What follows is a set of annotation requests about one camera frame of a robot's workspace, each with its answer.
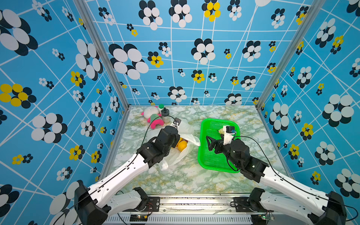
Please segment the green plastic basket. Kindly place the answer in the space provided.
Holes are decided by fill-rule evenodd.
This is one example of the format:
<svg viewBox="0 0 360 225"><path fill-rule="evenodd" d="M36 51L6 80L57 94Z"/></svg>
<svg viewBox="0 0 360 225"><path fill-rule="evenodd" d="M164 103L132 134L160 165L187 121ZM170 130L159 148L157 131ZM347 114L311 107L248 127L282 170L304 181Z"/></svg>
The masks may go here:
<svg viewBox="0 0 360 225"><path fill-rule="evenodd" d="M235 122L220 119L205 119L202 121L198 162L208 170L237 173L236 167L229 165L229 150L224 148L224 135L220 133L225 126L232 127L236 136L240 134L239 126Z"/></svg>

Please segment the white plastic bag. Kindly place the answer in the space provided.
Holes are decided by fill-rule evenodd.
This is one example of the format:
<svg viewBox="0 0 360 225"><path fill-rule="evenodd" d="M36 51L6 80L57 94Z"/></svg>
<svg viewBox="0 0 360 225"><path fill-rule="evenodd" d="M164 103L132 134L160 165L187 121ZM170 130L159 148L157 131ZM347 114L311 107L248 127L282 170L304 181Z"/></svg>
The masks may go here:
<svg viewBox="0 0 360 225"><path fill-rule="evenodd" d="M200 140L195 137L194 128L189 125L186 119L182 119L178 126L178 133L180 140L171 148L169 154L158 164L161 171L166 171L174 168L175 165L184 160L184 158L191 153L193 149L200 147Z"/></svg>

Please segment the orange yellow mango toy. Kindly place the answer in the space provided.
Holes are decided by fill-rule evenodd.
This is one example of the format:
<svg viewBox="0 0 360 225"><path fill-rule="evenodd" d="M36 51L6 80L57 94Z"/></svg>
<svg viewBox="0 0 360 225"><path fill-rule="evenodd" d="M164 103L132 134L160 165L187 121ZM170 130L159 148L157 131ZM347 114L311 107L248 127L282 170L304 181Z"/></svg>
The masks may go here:
<svg viewBox="0 0 360 225"><path fill-rule="evenodd" d="M185 150L187 148L187 145L188 145L188 142L185 140L185 141L181 141L181 142L178 142L176 148L182 152L183 150Z"/></svg>

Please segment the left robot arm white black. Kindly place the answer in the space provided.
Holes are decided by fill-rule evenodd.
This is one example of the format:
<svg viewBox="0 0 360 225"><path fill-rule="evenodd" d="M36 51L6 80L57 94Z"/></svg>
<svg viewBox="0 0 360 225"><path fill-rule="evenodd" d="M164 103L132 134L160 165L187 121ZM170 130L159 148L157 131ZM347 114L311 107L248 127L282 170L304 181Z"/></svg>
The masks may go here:
<svg viewBox="0 0 360 225"><path fill-rule="evenodd" d="M147 195L141 188L118 197L115 194L141 173L160 163L180 139L177 128L166 126L145 142L126 163L99 182L75 190L74 208L83 225L101 225L108 216L128 209L141 209Z"/></svg>

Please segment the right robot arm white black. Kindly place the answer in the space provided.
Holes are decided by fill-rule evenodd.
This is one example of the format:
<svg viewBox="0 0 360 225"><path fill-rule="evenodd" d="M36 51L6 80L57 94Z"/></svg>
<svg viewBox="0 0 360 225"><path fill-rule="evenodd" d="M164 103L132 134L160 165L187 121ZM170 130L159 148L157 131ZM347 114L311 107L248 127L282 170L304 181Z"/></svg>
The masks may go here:
<svg viewBox="0 0 360 225"><path fill-rule="evenodd" d="M344 225L347 211L341 195L325 193L295 181L269 163L250 155L249 147L238 137L216 140L206 137L209 151L223 154L232 170L257 183L271 187L285 197L254 188L247 206L255 212L276 211L308 225Z"/></svg>

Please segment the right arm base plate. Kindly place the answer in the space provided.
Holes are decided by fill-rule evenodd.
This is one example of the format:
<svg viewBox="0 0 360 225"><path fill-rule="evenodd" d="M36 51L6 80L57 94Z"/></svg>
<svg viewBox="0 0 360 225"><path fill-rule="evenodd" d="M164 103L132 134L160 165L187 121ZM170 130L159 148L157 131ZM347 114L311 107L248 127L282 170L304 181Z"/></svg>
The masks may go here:
<svg viewBox="0 0 360 225"><path fill-rule="evenodd" d="M266 210L260 204L260 200L261 198L235 197L230 202L230 206L235 208L236 212L256 212L256 213L273 212Z"/></svg>

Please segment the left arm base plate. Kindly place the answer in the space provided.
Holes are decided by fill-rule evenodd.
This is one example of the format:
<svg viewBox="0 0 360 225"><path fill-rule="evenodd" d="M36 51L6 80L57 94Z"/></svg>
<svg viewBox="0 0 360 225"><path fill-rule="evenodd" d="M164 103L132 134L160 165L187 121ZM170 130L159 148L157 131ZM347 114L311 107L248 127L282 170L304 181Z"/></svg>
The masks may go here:
<svg viewBox="0 0 360 225"><path fill-rule="evenodd" d="M150 196L147 202L141 201L140 205L134 209L125 210L126 212L158 212L160 207L160 197Z"/></svg>

